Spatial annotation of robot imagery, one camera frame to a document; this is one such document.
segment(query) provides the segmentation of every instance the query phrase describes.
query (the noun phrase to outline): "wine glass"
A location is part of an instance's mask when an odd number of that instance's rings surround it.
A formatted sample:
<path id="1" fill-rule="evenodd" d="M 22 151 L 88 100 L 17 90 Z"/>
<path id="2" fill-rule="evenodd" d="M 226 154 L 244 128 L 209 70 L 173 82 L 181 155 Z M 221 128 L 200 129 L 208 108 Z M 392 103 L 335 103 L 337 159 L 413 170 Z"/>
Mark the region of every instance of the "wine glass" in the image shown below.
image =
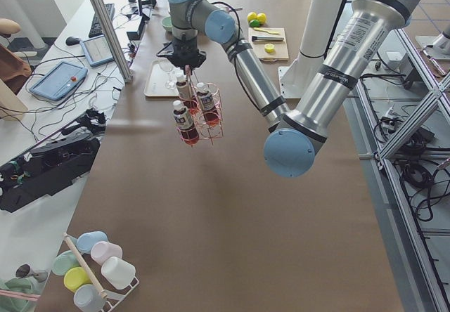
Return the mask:
<path id="1" fill-rule="evenodd" d="M 167 89 L 175 89 L 176 82 L 172 80 L 172 72 L 175 69 L 175 66 L 172 65 L 167 59 L 159 60 L 158 65 L 163 72 L 167 73 L 167 81 L 165 86 Z"/>

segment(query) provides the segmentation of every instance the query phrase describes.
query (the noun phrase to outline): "bottle cap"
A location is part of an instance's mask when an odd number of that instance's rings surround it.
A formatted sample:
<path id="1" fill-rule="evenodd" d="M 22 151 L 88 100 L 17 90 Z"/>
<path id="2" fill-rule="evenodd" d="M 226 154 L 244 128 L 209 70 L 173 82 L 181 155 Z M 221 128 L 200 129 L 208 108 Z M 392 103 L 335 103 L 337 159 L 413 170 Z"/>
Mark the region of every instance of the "bottle cap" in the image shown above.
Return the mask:
<path id="1" fill-rule="evenodd" d="M 197 90 L 198 90 L 199 92 L 208 92 L 208 91 L 209 91 L 208 86 L 205 85 L 205 84 L 202 83 L 202 82 L 199 82 L 199 83 L 197 84 Z"/>
<path id="2" fill-rule="evenodd" d="M 180 100 L 174 101 L 174 110 L 183 110 L 184 105 Z"/>
<path id="3" fill-rule="evenodd" d="M 183 74 L 183 73 L 178 72 L 178 73 L 176 74 L 176 80 L 177 80 L 178 82 L 185 82 L 185 81 L 186 81 L 186 78 L 184 77 L 184 74 Z"/>

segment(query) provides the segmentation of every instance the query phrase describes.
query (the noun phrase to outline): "white mug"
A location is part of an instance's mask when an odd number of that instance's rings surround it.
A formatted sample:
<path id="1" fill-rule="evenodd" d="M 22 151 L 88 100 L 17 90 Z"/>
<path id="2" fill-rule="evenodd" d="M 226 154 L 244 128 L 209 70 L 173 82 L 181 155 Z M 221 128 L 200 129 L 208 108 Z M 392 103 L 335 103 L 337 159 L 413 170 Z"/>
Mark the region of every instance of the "white mug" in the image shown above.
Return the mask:
<path id="1" fill-rule="evenodd" d="M 101 266 L 101 274 L 118 290 L 122 290 L 134 279 L 136 268 L 118 257 L 110 257 Z"/>

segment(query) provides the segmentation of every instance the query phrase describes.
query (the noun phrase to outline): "glass bottle with red liquid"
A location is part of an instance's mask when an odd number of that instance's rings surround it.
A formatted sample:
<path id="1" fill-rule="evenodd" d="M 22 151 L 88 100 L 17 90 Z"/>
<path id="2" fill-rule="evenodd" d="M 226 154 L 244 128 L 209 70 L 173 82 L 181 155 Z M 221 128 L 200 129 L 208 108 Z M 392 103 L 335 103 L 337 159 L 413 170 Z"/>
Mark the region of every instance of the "glass bottle with red liquid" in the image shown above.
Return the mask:
<path id="1" fill-rule="evenodd" d="M 211 127 L 218 125 L 220 123 L 219 113 L 208 85 L 202 82 L 197 84 L 197 97 L 206 123 Z"/>
<path id="2" fill-rule="evenodd" d="M 176 89 L 182 99 L 183 104 L 189 109 L 191 113 L 197 110 L 197 102 L 195 101 L 195 95 L 192 91 L 191 86 L 189 86 L 186 81 L 186 77 L 183 73 L 178 73 L 176 75 Z"/>
<path id="3" fill-rule="evenodd" d="M 188 145 L 195 145 L 200 139 L 200 136 L 198 135 L 192 115 L 180 100 L 174 101 L 174 118 L 183 141 Z"/>

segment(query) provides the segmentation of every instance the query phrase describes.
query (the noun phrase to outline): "lemon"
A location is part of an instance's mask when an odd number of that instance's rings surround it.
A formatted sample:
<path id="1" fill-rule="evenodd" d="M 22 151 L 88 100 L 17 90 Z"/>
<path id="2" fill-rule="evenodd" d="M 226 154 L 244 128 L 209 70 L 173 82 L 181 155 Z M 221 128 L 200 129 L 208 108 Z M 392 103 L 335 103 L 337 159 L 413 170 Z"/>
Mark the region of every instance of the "lemon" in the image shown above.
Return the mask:
<path id="1" fill-rule="evenodd" d="M 250 12 L 247 15 L 247 21 L 250 22 L 251 20 L 257 19 L 258 15 L 256 14 L 256 12 Z"/>
<path id="2" fill-rule="evenodd" d="M 264 45 L 264 50 L 267 53 L 273 53 L 273 52 L 275 52 L 275 45 L 273 45 L 273 44 L 266 44 L 266 45 Z"/>
<path id="3" fill-rule="evenodd" d="M 267 21 L 267 16 L 266 16 L 265 13 L 258 13 L 257 16 L 256 16 L 256 19 L 258 19 L 258 21 L 261 24 L 264 24 Z"/>

